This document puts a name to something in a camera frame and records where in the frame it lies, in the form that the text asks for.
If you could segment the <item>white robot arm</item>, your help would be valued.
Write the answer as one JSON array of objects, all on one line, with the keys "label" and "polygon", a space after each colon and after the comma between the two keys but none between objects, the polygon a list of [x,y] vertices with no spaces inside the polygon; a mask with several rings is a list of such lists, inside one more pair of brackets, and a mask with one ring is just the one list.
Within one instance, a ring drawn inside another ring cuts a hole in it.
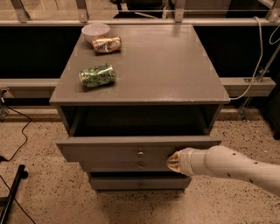
[{"label": "white robot arm", "polygon": [[253,160],[226,146],[213,146],[207,150],[184,148],[166,161],[174,172],[186,176],[210,176],[238,179],[280,196],[280,166]]}]

